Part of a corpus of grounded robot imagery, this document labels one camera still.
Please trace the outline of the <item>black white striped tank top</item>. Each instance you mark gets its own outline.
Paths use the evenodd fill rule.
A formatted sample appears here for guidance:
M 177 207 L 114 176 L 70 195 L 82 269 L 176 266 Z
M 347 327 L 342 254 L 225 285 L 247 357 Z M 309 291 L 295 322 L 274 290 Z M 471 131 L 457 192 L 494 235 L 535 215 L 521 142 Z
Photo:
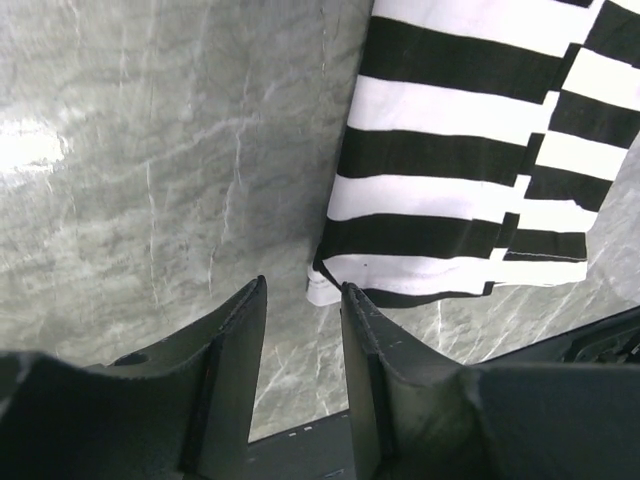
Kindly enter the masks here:
M 377 1 L 307 297 L 582 281 L 639 133 L 635 1 Z

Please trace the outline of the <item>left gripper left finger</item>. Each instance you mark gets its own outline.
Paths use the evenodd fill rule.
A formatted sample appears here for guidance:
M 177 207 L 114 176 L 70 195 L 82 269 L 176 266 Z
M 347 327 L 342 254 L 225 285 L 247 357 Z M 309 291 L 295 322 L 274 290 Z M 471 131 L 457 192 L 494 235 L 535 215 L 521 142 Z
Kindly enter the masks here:
M 267 284 L 109 365 L 1 355 L 5 479 L 241 479 Z

